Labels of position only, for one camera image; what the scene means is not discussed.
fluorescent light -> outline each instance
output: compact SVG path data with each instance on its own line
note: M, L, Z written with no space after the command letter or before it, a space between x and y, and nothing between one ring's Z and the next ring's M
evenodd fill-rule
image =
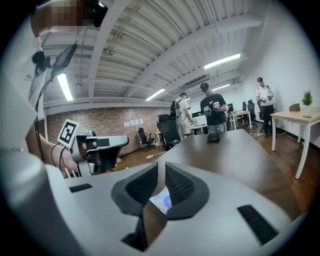
M63 94L66 100L68 102L73 101L74 99L72 98L71 92L69 90L66 74L60 74L56 78L58 78L59 84L61 86L61 89L63 91Z
M165 89L158 90L155 94L153 94L149 98L147 98L146 101L150 101L152 98L156 97L158 94L160 94L164 91L165 91Z
M215 88L215 89L213 89L212 91L219 90L219 89L224 88L224 87L227 87L227 86L229 86L229 85L230 85L230 84L227 84L227 85L224 85L224 86L221 86L221 87Z
M226 57L226 58L217 60L215 62L212 62L212 63L208 64L208 65L205 65L204 69L206 70L206 69L209 69L209 68L211 68L213 66L216 66L216 65L228 62L228 61L232 61L232 60L235 60L235 59L239 59L239 58L240 58L240 53L236 54L236 55L233 55L233 56L230 56L230 57Z

person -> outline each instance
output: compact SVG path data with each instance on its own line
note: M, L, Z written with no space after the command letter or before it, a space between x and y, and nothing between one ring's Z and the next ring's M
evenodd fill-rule
M190 123L193 122L190 113L189 105L186 101L187 94L185 92L180 93L179 98L175 100L176 104L179 104L180 113L176 114L177 131L182 141L186 136L185 134L190 133Z
M45 84L46 70L39 71L33 62L33 56L42 51L40 36L45 32L74 30L78 26L86 26L89 21L89 13L87 0L52 0L39 6L29 15L11 39L0 61L0 83L11 87L10 90L20 97L28 109L34 112L40 91ZM44 118L43 97L40 98L38 113L35 113L34 116L36 115L39 120ZM19 143L21 144L20 150L28 150L29 153L41 157L34 125L27 132L25 140ZM43 162L58 166L59 154L63 147L55 146L41 135L40 143ZM79 150L85 156L86 145L82 144ZM61 160L62 168L78 170L78 165L69 150L63 150Z
M262 77L258 77L257 81L259 87L256 89L256 100L261 102L264 136L267 138L269 136L269 120L271 122L270 129L272 130L272 119L270 118L270 114L275 112L273 104L274 93L268 85L265 85Z
M200 102L201 113L206 116L208 133L223 133L227 131L224 112L227 111L226 102L221 94L212 93L208 83L203 82L200 89L205 98Z

